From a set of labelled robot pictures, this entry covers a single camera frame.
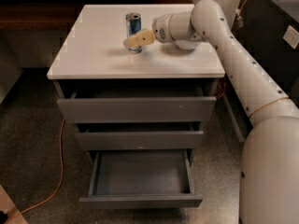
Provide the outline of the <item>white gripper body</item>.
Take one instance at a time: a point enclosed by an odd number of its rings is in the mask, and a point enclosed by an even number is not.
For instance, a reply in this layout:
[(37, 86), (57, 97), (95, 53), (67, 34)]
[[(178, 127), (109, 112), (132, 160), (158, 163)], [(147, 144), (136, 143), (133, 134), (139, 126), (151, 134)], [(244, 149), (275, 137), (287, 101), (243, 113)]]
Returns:
[(161, 43), (170, 43), (173, 41), (173, 38), (170, 34), (171, 17), (171, 14), (164, 14), (153, 20), (152, 31), (155, 34), (156, 40)]

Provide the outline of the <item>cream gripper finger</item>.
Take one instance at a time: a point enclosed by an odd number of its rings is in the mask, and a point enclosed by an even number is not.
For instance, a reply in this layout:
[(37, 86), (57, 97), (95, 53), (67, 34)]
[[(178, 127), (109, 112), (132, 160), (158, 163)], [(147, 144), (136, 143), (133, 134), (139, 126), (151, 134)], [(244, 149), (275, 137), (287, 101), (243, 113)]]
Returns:
[(139, 46), (146, 46), (153, 44), (155, 41), (155, 34), (150, 29), (142, 29), (134, 35), (128, 36), (124, 41), (123, 45), (126, 48), (137, 48)]

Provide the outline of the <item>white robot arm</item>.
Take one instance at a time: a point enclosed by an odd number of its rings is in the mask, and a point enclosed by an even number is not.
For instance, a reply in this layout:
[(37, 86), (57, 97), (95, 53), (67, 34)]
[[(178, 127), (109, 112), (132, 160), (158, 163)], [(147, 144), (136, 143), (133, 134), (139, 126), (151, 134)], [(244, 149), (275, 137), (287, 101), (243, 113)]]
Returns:
[(162, 15), (124, 46), (200, 40), (216, 50), (252, 124), (242, 151), (240, 224), (299, 224), (299, 109), (234, 37), (221, 6), (202, 0)]

